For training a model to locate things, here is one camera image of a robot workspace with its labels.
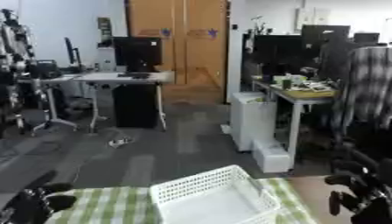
robotic arm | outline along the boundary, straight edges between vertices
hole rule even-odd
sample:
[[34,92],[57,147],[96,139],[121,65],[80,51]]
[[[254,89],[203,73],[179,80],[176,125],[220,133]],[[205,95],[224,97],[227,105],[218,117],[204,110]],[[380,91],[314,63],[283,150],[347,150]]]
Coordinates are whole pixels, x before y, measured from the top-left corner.
[[353,224],[392,223],[392,160],[380,164],[359,152],[353,160],[335,160],[342,173],[325,178],[328,185],[346,186],[350,192],[331,193],[330,213],[338,215],[340,207],[353,213]]

table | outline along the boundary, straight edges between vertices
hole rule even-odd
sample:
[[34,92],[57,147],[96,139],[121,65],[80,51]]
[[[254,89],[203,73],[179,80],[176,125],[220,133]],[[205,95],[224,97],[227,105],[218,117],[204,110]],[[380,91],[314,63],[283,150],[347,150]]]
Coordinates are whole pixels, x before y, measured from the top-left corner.
[[96,122],[104,120],[106,117],[99,115],[97,88],[99,85],[105,84],[124,84],[124,85],[137,85],[137,84],[151,84],[157,87],[157,106],[159,111],[159,118],[162,123],[163,130],[166,130],[165,113],[162,103],[162,84],[172,82],[174,80],[174,72],[160,72],[151,73],[148,79],[134,79],[132,77],[118,77],[119,73],[87,73],[74,79],[74,81],[83,81],[89,84],[90,89],[93,91],[93,119],[90,123],[90,132],[96,132]]
[[[45,116],[46,116],[45,122],[41,123],[40,125],[38,125],[32,129],[32,132],[31,132],[32,136],[35,136],[36,132],[38,130],[47,129],[50,125],[52,125],[52,123],[62,123],[62,124],[73,127],[73,130],[78,129],[78,125],[76,123],[69,122],[69,121],[60,119],[58,117],[57,109],[56,109],[56,105],[55,105],[55,100],[53,97],[53,88],[51,87],[51,85],[62,84],[62,83],[72,81],[76,77],[77,76],[75,76],[75,75],[63,75],[59,78],[54,78],[54,79],[50,79],[50,80],[39,80],[40,84],[47,85],[46,92],[47,92],[50,111],[45,112]],[[18,80],[17,82],[18,83],[33,83],[34,80]]]
[[295,164],[295,157],[297,153],[298,132],[299,132],[299,125],[301,123],[301,112],[303,106],[331,103],[333,101],[335,92],[328,91],[328,92],[316,93],[316,92],[306,92],[306,91],[282,90],[278,87],[272,87],[270,84],[263,83],[259,80],[253,80],[252,87],[254,91],[256,90],[257,87],[266,90],[270,100],[275,100],[276,97],[279,96],[293,104],[291,125],[290,125],[289,147],[287,149],[290,155],[290,162],[291,162],[290,167],[291,169],[293,169]]
[[[288,181],[282,178],[268,178],[261,179],[260,183],[272,195],[276,196],[282,205],[276,217],[276,223],[319,223]],[[157,217],[151,204],[149,188],[125,186],[80,189],[65,194],[78,198],[75,205],[66,211],[55,213],[46,223],[156,223]]]

white plastic basket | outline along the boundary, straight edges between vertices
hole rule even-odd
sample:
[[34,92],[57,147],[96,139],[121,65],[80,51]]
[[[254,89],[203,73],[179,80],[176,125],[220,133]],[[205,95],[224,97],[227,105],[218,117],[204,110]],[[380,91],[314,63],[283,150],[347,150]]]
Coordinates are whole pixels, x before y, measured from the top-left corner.
[[154,185],[150,194],[164,224],[271,224],[280,208],[237,165]]

white desk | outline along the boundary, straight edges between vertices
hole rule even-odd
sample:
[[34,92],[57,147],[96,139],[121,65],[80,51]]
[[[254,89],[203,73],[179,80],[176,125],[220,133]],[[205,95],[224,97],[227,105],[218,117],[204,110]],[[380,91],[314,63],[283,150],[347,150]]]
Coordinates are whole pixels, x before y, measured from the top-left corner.
[[266,90],[270,100],[275,100],[277,96],[279,96],[293,104],[293,110],[291,114],[289,148],[287,149],[290,154],[291,168],[293,169],[297,154],[297,141],[299,125],[301,123],[301,112],[304,105],[330,103],[333,101],[333,92],[301,94],[299,91],[285,91],[282,89],[278,89],[276,87],[272,87],[270,84],[263,83],[259,80],[253,80],[252,87],[254,91],[256,90],[256,88],[262,88]]
[[[78,129],[78,125],[74,122],[69,122],[63,119],[60,119],[57,114],[57,109],[55,105],[55,100],[53,97],[53,88],[51,85],[56,85],[56,84],[63,84],[69,81],[72,81],[76,76],[68,76],[64,75],[59,78],[51,79],[51,80],[39,80],[41,85],[47,85],[48,87],[45,88],[45,91],[47,92],[47,102],[49,103],[49,111],[47,111],[45,108],[45,122],[41,123],[40,125],[34,127],[32,129],[32,136],[35,136],[36,132],[41,129],[47,129],[52,125],[52,123],[62,123],[68,126],[73,127],[73,130]],[[18,83],[33,83],[34,80],[18,80]]]
[[132,77],[118,77],[119,73],[86,73],[80,77],[73,79],[74,81],[83,81],[89,84],[93,91],[93,105],[94,115],[93,120],[90,123],[90,132],[96,132],[96,122],[98,120],[106,119],[99,115],[98,101],[97,101],[97,86],[105,84],[125,84],[125,85],[137,85],[137,84],[151,84],[157,87],[157,105],[159,111],[159,117],[162,123],[162,127],[166,130],[165,113],[162,103],[162,84],[174,81],[174,72],[161,72],[151,73],[148,79],[134,79]]

basket handle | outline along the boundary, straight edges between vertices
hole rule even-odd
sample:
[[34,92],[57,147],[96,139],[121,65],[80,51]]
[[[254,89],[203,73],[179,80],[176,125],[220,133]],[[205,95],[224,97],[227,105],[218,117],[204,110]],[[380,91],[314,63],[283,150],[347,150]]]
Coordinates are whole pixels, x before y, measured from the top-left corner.
[[262,184],[260,184],[259,181],[257,181],[256,179],[253,179],[251,177],[248,177],[248,181],[250,182],[250,184],[257,190],[259,196],[262,195],[262,191],[263,191],[263,186]]

